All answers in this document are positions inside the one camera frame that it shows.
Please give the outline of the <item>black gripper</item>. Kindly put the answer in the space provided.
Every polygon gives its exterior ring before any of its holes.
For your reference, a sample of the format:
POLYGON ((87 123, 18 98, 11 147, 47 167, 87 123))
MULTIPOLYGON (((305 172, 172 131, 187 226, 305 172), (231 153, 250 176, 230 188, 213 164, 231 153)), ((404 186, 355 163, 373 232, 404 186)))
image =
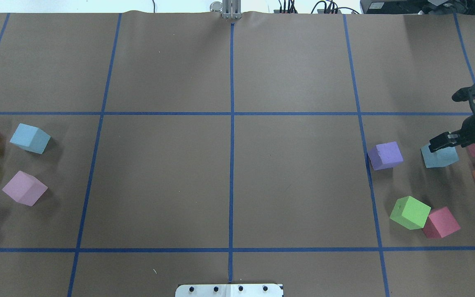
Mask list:
POLYGON ((466 118, 460 130, 456 131, 455 134, 444 132, 430 139, 428 149, 431 153, 435 153, 447 147, 455 147, 457 145, 467 147, 471 144, 475 144, 475 116, 466 118))

